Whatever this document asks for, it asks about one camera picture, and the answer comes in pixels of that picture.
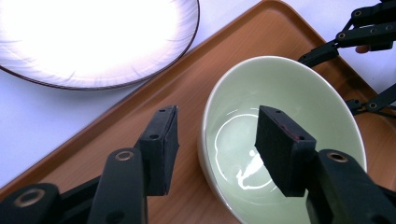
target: plate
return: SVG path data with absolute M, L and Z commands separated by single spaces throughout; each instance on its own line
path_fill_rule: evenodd
M 180 58 L 198 0 L 5 0 L 0 65 L 36 83 L 109 89 L 152 77 Z

